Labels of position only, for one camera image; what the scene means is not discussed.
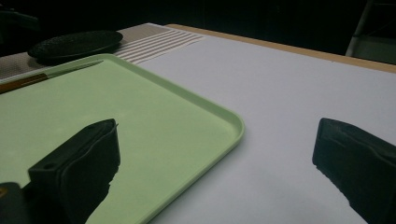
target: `light green plastic tray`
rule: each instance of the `light green plastic tray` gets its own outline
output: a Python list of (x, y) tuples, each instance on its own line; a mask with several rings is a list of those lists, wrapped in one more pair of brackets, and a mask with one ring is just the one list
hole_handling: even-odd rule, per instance
[(146, 223), (241, 140), (232, 111), (111, 55), (0, 95), (0, 182), (30, 179), (27, 170), (85, 126), (119, 124), (121, 164), (88, 223)]

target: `black object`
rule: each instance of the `black object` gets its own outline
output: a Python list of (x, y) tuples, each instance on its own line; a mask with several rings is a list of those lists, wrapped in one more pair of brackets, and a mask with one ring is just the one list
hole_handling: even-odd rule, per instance
[(23, 189), (0, 184), (2, 223), (85, 223), (119, 170), (116, 127), (107, 119), (82, 129), (29, 169)]
[(32, 46), (27, 53), (42, 64), (66, 63), (93, 54), (110, 52), (123, 35), (116, 31), (89, 31), (60, 35)]
[(396, 223), (396, 147), (334, 119), (321, 119), (313, 163), (369, 224)]
[(0, 57), (26, 51), (37, 43), (41, 32), (37, 17), (20, 13), (0, 3)]

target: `black oval object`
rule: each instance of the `black oval object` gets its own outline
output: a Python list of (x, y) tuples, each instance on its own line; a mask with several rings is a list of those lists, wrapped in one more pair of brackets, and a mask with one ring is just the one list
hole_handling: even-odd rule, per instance
[(116, 31), (88, 31), (44, 40), (28, 50), (42, 63), (63, 63), (115, 48), (123, 35)]

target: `striped mat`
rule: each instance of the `striped mat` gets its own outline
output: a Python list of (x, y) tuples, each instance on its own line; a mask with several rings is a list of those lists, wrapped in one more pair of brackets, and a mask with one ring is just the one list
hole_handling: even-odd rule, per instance
[(204, 37), (200, 35), (169, 30), (123, 44), (114, 52), (114, 55), (137, 64), (203, 39)]

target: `table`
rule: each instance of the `table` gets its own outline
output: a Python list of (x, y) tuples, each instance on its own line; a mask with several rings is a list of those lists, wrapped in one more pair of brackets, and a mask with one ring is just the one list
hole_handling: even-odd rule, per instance
[(316, 169), (312, 153), (321, 118), (349, 122), (396, 145), (395, 66), (176, 24), (165, 28), (205, 39), (139, 66), (230, 108), (246, 134), (150, 223), (365, 223)]

